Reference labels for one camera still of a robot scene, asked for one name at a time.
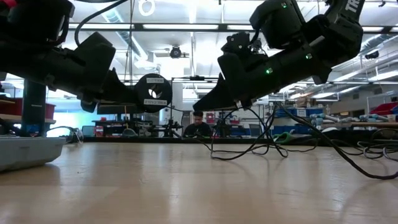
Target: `green led light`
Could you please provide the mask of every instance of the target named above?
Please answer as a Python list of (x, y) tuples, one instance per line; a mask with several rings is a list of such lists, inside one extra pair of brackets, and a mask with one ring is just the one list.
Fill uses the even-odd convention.
[(267, 74), (271, 74), (273, 71), (272, 71), (272, 68), (268, 68), (267, 70), (266, 70), (266, 73)]

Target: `white sticker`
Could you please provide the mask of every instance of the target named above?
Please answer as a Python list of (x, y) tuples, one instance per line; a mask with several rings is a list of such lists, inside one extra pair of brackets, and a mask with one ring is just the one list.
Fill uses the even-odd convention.
[(167, 100), (144, 99), (144, 105), (167, 106)]
[(147, 83), (164, 83), (163, 78), (147, 78)]
[(304, 118), (307, 116), (307, 112), (305, 111), (305, 109), (297, 109), (297, 116)]

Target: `workbench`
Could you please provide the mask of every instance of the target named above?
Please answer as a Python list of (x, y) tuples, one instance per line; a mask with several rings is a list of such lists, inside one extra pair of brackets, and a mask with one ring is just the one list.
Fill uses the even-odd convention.
[[(215, 145), (242, 150), (244, 145)], [(289, 147), (306, 149), (307, 147)], [(398, 163), (354, 160), (373, 174)], [(333, 149), (232, 162), (201, 144), (84, 143), (0, 174), (3, 223), (398, 223), (398, 181), (369, 179)]]

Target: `man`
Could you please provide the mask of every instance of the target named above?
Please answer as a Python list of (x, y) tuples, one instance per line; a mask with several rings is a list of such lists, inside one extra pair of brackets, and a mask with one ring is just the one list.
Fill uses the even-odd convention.
[(201, 111), (195, 111), (193, 112), (193, 118), (195, 119), (195, 122), (193, 124), (188, 125), (187, 128), (185, 128), (184, 137), (210, 137), (212, 132), (210, 129), (210, 126), (206, 123), (203, 122), (203, 112)]

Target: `security camera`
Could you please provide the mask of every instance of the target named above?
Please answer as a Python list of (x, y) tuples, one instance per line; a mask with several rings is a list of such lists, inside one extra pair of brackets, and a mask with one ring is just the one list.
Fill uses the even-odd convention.
[(173, 49), (170, 51), (171, 58), (180, 58), (181, 54), (180, 46), (173, 46)]

